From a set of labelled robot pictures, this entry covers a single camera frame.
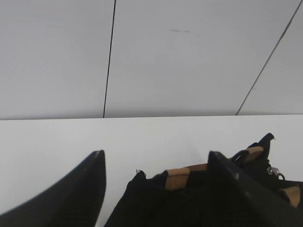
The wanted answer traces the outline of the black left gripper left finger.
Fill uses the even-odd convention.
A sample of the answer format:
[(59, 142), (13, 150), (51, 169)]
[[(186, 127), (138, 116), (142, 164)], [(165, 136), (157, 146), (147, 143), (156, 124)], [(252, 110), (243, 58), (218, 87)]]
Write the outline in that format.
[(2, 227), (93, 227), (106, 191), (104, 151), (89, 154), (65, 177), (0, 216)]

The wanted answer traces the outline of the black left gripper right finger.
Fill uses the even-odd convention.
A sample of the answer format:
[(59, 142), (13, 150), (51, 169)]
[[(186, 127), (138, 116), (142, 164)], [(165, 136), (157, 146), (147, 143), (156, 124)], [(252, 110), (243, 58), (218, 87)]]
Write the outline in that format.
[(211, 227), (301, 227), (303, 185), (283, 180), (255, 181), (220, 152), (208, 156)]

